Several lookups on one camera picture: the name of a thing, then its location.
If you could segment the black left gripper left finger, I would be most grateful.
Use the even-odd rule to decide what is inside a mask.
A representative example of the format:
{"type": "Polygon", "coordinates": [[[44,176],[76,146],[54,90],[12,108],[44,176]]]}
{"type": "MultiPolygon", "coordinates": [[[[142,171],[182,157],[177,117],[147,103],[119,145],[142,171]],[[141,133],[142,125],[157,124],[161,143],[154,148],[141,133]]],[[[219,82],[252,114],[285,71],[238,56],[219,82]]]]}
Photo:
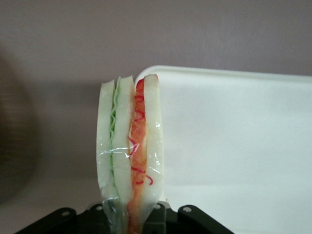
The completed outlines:
{"type": "Polygon", "coordinates": [[[19,230],[19,234],[109,234],[110,224],[101,203],[84,212],[64,207],[19,230]]]}

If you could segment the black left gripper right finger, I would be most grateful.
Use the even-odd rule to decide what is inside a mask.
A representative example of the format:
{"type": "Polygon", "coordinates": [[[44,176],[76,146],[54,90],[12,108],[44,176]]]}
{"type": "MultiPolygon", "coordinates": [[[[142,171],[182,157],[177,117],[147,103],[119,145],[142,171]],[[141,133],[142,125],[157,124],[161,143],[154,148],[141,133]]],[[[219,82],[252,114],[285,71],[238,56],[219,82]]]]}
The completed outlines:
{"type": "Polygon", "coordinates": [[[233,234],[231,230],[194,205],[177,212],[159,202],[143,224],[145,234],[233,234]]]}

